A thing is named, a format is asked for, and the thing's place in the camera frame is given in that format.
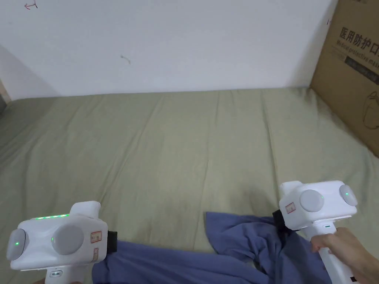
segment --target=white wall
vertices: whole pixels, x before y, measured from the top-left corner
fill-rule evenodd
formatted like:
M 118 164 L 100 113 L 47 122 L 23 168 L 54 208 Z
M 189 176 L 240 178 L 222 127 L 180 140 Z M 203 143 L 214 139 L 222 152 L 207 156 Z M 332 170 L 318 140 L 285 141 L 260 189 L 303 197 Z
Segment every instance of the white wall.
M 36 1 L 1 0 L 0 78 L 14 100 L 307 86 L 336 4 Z

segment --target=gripper handle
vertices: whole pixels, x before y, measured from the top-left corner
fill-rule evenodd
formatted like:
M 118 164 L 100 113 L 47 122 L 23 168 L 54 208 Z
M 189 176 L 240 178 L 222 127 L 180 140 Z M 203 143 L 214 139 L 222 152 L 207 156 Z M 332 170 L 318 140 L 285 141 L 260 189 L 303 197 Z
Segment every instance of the gripper handle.
M 313 236 L 334 234 L 337 230 L 332 221 L 327 221 L 312 224 L 302 229 L 302 231 L 310 241 Z M 332 254 L 328 248 L 320 249 L 319 254 L 333 284 L 359 284 L 353 277 L 351 269 Z

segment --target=human hand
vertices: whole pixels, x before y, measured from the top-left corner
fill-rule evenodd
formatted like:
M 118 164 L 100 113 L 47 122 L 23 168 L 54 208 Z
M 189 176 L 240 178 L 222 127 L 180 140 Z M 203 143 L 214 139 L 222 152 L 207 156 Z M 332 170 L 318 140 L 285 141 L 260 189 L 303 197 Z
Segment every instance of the human hand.
M 339 260 L 350 267 L 360 284 L 379 283 L 379 261 L 348 228 L 337 228 L 334 234 L 314 236 L 311 244 L 313 252 L 329 248 Z
M 34 282 L 33 284 L 45 284 L 45 278 L 41 279 L 37 282 Z M 71 284 L 81 284 L 80 282 L 72 282 Z

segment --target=cardboard box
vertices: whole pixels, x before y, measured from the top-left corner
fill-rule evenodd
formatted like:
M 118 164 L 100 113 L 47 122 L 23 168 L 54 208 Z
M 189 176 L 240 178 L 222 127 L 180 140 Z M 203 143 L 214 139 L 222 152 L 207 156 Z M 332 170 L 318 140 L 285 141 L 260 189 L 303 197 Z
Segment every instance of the cardboard box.
M 311 88 L 377 156 L 378 11 L 379 0 L 339 1 L 311 83 Z

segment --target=green indicator light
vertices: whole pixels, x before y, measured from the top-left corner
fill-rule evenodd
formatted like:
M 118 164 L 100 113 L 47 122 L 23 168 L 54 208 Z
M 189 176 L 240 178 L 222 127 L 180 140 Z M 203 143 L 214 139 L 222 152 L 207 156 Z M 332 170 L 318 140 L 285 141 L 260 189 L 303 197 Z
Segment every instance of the green indicator light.
M 49 218 L 57 218 L 57 217 L 67 217 L 70 214 L 62 214 L 62 215 L 54 215 L 54 216 L 46 216 L 46 217 L 38 217 L 35 218 L 36 220 L 41 220 L 41 219 L 49 219 Z

